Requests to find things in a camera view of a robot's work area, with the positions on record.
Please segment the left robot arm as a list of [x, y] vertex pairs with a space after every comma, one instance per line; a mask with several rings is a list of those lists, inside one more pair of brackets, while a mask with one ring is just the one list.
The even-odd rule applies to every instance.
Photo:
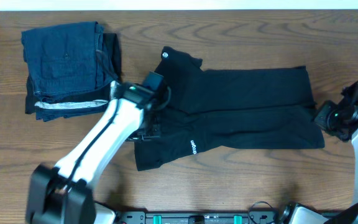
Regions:
[[93, 191], [121, 145], [144, 122], [163, 84], [117, 84], [114, 99], [92, 130], [53, 167], [39, 165], [30, 177], [26, 223], [113, 223], [115, 212], [95, 202]]

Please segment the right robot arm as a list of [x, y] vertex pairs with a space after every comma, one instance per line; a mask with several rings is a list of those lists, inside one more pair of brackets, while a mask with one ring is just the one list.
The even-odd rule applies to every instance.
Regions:
[[354, 149], [355, 174], [352, 205], [337, 214], [318, 213], [299, 203], [290, 203], [275, 223], [356, 223], [358, 224], [358, 81], [342, 89], [339, 103], [327, 100], [313, 118], [324, 132], [342, 142], [350, 141]]

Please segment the black t-shirt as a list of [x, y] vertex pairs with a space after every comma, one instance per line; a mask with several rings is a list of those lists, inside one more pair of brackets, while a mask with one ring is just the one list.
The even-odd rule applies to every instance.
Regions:
[[171, 90], [158, 112], [161, 135], [135, 144], [137, 170], [157, 169], [219, 146], [319, 149], [316, 103], [305, 67], [202, 70], [203, 61], [164, 47], [156, 72]]

